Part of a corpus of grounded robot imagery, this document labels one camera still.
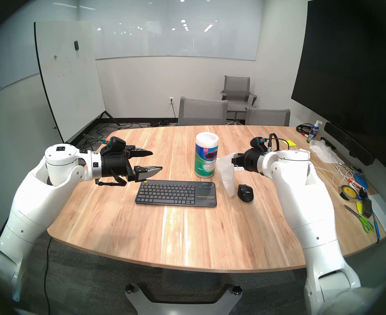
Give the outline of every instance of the green scissors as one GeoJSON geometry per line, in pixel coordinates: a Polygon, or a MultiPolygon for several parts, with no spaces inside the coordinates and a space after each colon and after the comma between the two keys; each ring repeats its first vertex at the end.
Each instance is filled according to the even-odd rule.
{"type": "Polygon", "coordinates": [[[362,217],[361,215],[359,215],[358,213],[356,213],[355,211],[353,211],[350,207],[348,207],[346,204],[344,204],[345,208],[348,209],[349,211],[351,211],[354,215],[356,215],[358,218],[359,218],[359,221],[362,222],[362,226],[364,228],[364,231],[366,233],[369,233],[370,231],[374,231],[374,227],[372,225],[372,223],[365,219],[364,217],[362,217]]]}

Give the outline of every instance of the whiteboard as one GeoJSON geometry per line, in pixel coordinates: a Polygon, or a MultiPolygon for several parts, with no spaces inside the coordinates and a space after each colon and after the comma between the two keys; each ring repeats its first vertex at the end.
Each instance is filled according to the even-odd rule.
{"type": "Polygon", "coordinates": [[[0,26],[0,89],[38,73],[34,21],[76,20],[76,4],[77,0],[31,0],[0,26]]]}
{"type": "Polygon", "coordinates": [[[65,142],[105,111],[91,24],[34,23],[40,75],[57,129],[65,142]],[[79,50],[74,41],[78,41],[79,50]]]}
{"type": "Polygon", "coordinates": [[[80,20],[92,23],[96,59],[166,55],[256,59],[263,0],[79,2],[90,7],[80,9],[80,20]]]}

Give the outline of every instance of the tv screen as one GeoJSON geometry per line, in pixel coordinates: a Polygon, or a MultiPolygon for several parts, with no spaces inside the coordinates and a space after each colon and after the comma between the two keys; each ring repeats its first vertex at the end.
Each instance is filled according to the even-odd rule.
{"type": "Polygon", "coordinates": [[[386,167],[386,25],[365,0],[308,2],[292,99],[386,167]]]}

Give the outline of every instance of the touchpad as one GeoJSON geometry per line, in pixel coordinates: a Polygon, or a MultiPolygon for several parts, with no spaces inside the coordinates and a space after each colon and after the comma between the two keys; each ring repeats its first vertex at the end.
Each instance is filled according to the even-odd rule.
{"type": "Polygon", "coordinates": [[[215,197],[215,189],[196,188],[196,196],[215,197]]]}

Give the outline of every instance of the spray bottle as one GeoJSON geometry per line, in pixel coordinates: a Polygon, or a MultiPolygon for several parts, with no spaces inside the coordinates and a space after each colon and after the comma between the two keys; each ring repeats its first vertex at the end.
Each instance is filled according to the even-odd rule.
{"type": "Polygon", "coordinates": [[[311,127],[310,133],[308,134],[308,138],[307,138],[308,143],[310,143],[310,141],[314,140],[314,138],[316,137],[320,124],[323,124],[323,122],[317,120],[317,122],[311,127]]]}

